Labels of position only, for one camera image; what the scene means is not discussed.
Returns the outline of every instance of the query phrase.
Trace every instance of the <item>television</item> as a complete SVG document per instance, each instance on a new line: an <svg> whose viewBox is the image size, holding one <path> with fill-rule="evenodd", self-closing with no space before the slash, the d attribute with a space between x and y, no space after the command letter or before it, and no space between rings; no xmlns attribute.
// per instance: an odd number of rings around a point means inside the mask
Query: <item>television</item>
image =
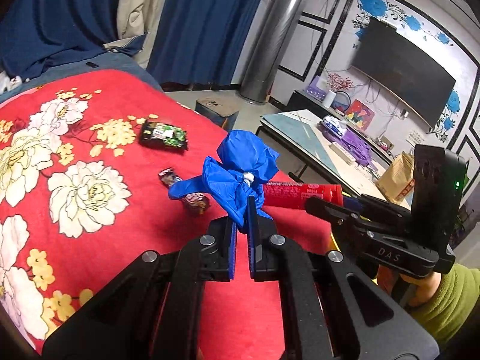
<svg viewBox="0 0 480 360"><path fill-rule="evenodd" d="M392 92L432 128L455 85L432 57L373 17L352 66Z"/></svg>

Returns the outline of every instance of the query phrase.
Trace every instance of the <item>metallic pillar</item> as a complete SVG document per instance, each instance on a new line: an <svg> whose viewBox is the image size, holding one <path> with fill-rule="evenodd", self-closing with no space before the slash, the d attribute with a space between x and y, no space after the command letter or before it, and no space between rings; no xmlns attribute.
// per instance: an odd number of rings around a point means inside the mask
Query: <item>metallic pillar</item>
<svg viewBox="0 0 480 360"><path fill-rule="evenodd" d="M265 103L278 65L295 31L306 0L275 0L240 88L240 95Z"/></svg>

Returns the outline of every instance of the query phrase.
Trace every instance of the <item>floral blanket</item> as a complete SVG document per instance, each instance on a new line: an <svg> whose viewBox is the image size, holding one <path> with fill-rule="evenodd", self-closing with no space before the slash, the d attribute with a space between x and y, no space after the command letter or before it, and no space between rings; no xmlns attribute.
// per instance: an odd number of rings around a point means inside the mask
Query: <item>floral blanket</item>
<svg viewBox="0 0 480 360"><path fill-rule="evenodd" d="M138 144L150 118L187 131L184 154ZM179 250L225 212L212 201L192 218L158 173L202 171L225 132L135 77L103 70L30 90L0 106L0 303L41 353L44 340L144 250ZM276 181L287 181L279 174ZM330 226L266 208L279 232L322 253ZM278 359L283 328L276 283L255 283L239 236L230 283L202 305L206 359Z"/></svg>

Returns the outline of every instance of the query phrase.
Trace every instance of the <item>green sleeve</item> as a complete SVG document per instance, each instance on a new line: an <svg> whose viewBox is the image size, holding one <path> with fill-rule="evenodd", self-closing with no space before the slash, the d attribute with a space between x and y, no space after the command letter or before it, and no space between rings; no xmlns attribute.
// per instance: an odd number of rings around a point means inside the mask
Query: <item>green sleeve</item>
<svg viewBox="0 0 480 360"><path fill-rule="evenodd" d="M410 314L444 347L462 327L479 294L480 271L455 264L449 274L442 276L434 297Z"/></svg>

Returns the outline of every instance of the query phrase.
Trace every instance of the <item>brown paper bag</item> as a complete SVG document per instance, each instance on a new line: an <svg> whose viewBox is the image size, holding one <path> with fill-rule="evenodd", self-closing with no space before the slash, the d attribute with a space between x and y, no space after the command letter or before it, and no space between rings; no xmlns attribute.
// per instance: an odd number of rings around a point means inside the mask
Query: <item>brown paper bag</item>
<svg viewBox="0 0 480 360"><path fill-rule="evenodd" d="M399 204L415 186L413 168L413 157L402 152L376 181L375 185L389 201Z"/></svg>

